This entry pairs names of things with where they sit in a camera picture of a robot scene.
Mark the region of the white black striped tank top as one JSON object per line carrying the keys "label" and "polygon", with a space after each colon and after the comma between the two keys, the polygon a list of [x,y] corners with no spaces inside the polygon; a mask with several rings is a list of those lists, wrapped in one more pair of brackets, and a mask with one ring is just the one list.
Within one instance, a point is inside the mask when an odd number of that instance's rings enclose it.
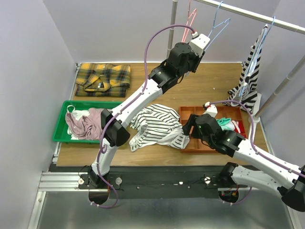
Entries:
{"label": "white black striped tank top", "polygon": [[152,104],[143,108],[130,122],[137,134],[129,141],[132,152],[154,144],[185,149],[190,137],[184,135],[179,114],[172,108]]}

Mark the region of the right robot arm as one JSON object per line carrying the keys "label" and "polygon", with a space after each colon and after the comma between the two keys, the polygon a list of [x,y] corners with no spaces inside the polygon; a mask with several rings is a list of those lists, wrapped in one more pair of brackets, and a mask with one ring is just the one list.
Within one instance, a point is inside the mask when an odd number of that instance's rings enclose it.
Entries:
{"label": "right robot arm", "polygon": [[231,158],[243,160],[255,167],[247,169],[228,162],[217,182],[223,187],[244,185],[254,187],[281,198],[290,208],[305,210],[305,168],[288,163],[256,147],[241,134],[222,130],[209,114],[191,114],[183,125],[184,135],[206,142],[211,149]]}

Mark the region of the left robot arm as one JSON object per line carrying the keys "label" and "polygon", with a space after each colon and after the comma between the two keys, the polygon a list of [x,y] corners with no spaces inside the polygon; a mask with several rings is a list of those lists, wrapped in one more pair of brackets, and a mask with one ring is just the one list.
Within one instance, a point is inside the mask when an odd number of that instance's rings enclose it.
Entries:
{"label": "left robot arm", "polygon": [[155,67],[144,83],[123,103],[111,111],[101,113],[102,134],[100,150],[88,172],[89,183],[94,188],[105,185],[105,175],[117,149],[130,137],[127,126],[147,104],[178,84],[187,72],[195,73],[205,54],[208,42],[179,42],[171,49],[166,60]]}

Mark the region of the blue wire hanger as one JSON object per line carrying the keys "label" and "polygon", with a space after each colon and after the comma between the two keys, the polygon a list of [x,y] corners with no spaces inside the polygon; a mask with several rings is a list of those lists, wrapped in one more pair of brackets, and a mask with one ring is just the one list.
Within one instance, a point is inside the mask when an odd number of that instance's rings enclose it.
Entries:
{"label": "blue wire hanger", "polygon": [[[230,24],[231,22],[231,18],[227,18],[226,20],[220,22],[219,24],[216,24],[216,19],[217,19],[217,13],[221,7],[221,5],[223,4],[224,1],[221,1],[218,6],[217,6],[217,10],[214,14],[214,19],[213,19],[213,25],[212,28],[210,30],[210,32],[208,33],[208,38],[210,39],[210,41],[208,42],[207,46],[205,47],[205,51],[207,51],[209,49],[209,47],[211,46],[211,44],[216,40],[216,38],[226,29],[226,27]],[[220,28],[220,30],[218,31],[218,33],[216,35],[214,35],[212,37],[213,32]]]}

